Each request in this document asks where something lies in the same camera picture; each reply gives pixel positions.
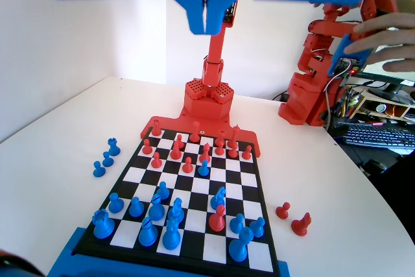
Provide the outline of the person's hand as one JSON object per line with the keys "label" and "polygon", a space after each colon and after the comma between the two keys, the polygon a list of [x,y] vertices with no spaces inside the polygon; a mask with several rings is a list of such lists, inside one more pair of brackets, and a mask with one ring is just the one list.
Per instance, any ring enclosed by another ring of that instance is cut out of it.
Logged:
{"label": "person's hand", "polygon": [[383,69],[388,72],[414,71],[414,14],[386,14],[360,23],[353,31],[373,34],[351,43],[345,47],[344,53],[353,54],[383,46],[382,50],[366,59],[367,64],[383,62]]}

